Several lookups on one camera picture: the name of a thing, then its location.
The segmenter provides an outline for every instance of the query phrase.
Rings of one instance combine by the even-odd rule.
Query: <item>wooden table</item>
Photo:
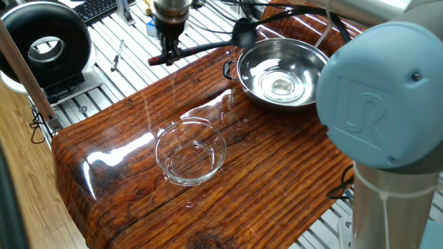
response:
[[[300,26],[291,21],[275,25]],[[315,40],[306,27],[291,34]],[[323,50],[339,39],[331,32]],[[238,53],[220,48],[54,137],[57,187],[91,248],[288,248],[332,205],[325,193],[350,159],[315,105],[271,113],[225,79]],[[209,120],[228,146],[221,169],[195,187],[166,181],[154,156],[162,130],[188,116]]]

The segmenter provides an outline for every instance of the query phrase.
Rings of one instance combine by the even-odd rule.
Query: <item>wooden post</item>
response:
[[[51,128],[57,130],[60,126],[54,110],[52,110],[48,100],[40,89],[37,80],[30,71],[24,58],[21,56],[19,49],[15,45],[14,40],[12,40],[12,37],[2,21],[0,21],[0,51],[14,70],[14,73],[17,75],[20,82],[24,85],[26,91],[37,107],[37,110],[43,116],[43,119],[45,119]]]

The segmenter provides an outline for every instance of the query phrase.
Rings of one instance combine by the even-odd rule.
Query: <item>stainless steel bowl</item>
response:
[[[266,39],[244,52],[237,63],[239,81],[249,98],[273,111],[291,111],[316,101],[316,86],[328,58],[295,39]],[[224,75],[228,79],[229,65]]]

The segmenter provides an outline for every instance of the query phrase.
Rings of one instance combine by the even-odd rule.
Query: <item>black ladle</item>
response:
[[[257,24],[251,23],[246,18],[241,18],[235,23],[234,29],[232,31],[233,35],[229,41],[215,42],[211,44],[182,49],[179,55],[173,55],[172,53],[162,54],[148,59],[147,62],[150,66],[161,65],[167,63],[168,60],[175,62],[184,57],[224,46],[237,46],[239,48],[249,49],[252,48],[257,41],[257,30],[255,29],[256,27]]]

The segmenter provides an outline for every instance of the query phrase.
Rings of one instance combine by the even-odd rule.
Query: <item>clear glass dish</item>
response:
[[[222,166],[226,142],[209,121],[184,118],[161,133],[155,156],[171,183],[194,186],[207,181]]]

